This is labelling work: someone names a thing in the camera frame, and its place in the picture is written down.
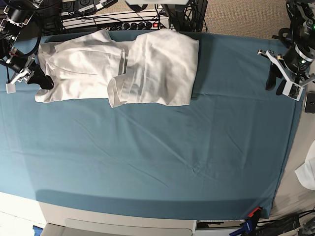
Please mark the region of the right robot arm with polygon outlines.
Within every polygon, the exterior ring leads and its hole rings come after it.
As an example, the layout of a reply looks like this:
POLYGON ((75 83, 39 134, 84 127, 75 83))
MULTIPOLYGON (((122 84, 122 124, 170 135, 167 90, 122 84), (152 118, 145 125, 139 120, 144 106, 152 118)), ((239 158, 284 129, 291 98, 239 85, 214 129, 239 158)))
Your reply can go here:
POLYGON ((51 90, 54 87, 53 80, 35 61, 44 26, 39 12, 57 8, 61 6, 62 1, 56 0, 51 4, 45 4, 43 0, 5 0, 4 3, 4 17, 0 22, 0 64, 7 72, 6 92, 15 93, 16 82, 22 81, 28 85, 36 84, 41 89, 51 90), (23 53, 14 46, 14 43, 22 29, 30 22, 37 25, 37 41, 28 53, 23 53))

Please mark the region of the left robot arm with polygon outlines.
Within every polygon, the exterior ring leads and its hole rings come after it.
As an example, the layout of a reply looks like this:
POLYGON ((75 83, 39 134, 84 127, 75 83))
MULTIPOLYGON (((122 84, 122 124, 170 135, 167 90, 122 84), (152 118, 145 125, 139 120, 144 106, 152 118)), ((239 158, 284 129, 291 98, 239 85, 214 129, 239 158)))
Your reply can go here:
POLYGON ((313 0, 287 0, 286 10, 290 27, 281 28, 273 38, 279 40, 288 51, 275 54, 271 50, 258 50, 257 54, 270 61, 267 91, 275 88, 281 79, 276 95, 284 95, 299 101, 304 88, 315 81, 309 67, 315 61, 315 2, 313 0))

